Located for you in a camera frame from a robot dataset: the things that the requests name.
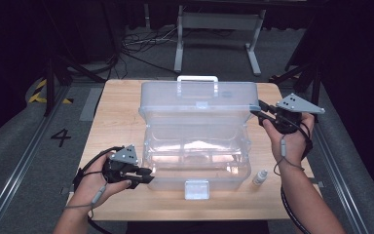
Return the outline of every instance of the box handle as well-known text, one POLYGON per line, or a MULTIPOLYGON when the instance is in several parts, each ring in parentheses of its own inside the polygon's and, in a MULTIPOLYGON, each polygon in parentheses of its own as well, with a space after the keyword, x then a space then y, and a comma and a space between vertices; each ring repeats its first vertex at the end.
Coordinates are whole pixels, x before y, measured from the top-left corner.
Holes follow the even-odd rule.
POLYGON ((218 78, 216 76, 178 76, 177 81, 212 81, 218 82, 218 78))
POLYGON ((181 82, 188 81, 203 81, 203 82, 213 82, 214 83, 214 92, 213 96, 218 97, 218 78, 216 76, 189 76, 181 75, 177 77, 177 96, 182 97, 181 93, 181 82))

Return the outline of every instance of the hand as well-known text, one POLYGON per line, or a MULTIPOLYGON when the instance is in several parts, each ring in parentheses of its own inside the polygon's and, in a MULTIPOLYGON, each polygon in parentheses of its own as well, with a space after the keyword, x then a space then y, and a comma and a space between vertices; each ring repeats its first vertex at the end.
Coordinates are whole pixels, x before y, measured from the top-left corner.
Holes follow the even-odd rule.
MULTIPOLYGON (((309 130, 307 130, 303 125, 300 125, 301 129, 305 131, 308 136, 311 136, 314 128, 315 117, 309 113, 302 113, 302 123, 304 123, 309 130)), ((273 124, 267 119, 263 121, 263 127, 272 142, 273 155, 275 156, 276 161, 279 162, 282 158, 281 139, 283 138, 283 135, 279 133, 273 124)), ((286 141, 286 159, 290 163, 300 167, 302 155, 306 147, 305 138, 299 131, 296 131, 293 134, 285 135, 284 140, 286 141)))
POLYGON ((96 207, 102 205, 109 197, 112 195, 119 193, 131 185, 130 180, 120 181, 117 183, 106 183, 106 180, 102 173, 95 173, 87 175, 88 173, 93 172, 100 172, 102 171, 102 167, 109 155, 112 153, 107 153, 102 155, 99 159, 97 159, 93 164, 84 172, 84 177, 82 178, 80 185, 78 186, 77 190, 74 193, 74 196, 69 201, 67 207, 74 207, 74 206, 84 206, 75 209, 79 209, 82 211, 83 214, 87 215, 87 213, 96 207), (89 205, 95 194, 99 191, 99 189, 106 184, 105 191, 99 198, 99 200, 91 206, 89 205))

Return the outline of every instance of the plastic box lid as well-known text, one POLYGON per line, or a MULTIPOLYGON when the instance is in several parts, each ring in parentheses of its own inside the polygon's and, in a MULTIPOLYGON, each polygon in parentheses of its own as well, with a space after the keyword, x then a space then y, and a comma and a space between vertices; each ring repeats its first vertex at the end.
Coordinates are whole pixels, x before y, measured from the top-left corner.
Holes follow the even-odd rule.
POLYGON ((154 81, 141 86, 139 113, 147 125, 243 124, 260 110, 252 82, 154 81))

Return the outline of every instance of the yellow tape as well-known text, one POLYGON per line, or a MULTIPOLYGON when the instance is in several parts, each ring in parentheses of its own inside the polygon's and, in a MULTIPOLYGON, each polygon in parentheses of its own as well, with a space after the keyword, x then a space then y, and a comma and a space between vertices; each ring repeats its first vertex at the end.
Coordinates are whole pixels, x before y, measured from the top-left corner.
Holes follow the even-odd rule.
MULTIPOLYGON (((29 102, 41 102, 47 103, 47 99, 43 97, 39 97, 44 86, 47 84, 47 79, 43 78, 41 82, 39 82, 38 86, 36 87, 35 91, 33 92, 29 102)), ((62 101, 64 104, 72 104, 74 102, 74 98, 66 98, 62 101)))

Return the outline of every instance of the forearm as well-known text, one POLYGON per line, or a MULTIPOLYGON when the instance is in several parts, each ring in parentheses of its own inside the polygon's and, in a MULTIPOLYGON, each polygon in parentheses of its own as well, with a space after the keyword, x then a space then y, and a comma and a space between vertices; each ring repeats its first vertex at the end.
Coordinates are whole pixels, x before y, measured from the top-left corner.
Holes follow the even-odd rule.
POLYGON ((287 203, 307 230, 311 233, 345 233, 339 220, 301 170, 284 165, 280 168, 280 176, 287 203))
POLYGON ((87 233, 88 213, 81 208, 66 209, 63 211, 54 234, 58 233, 87 233))

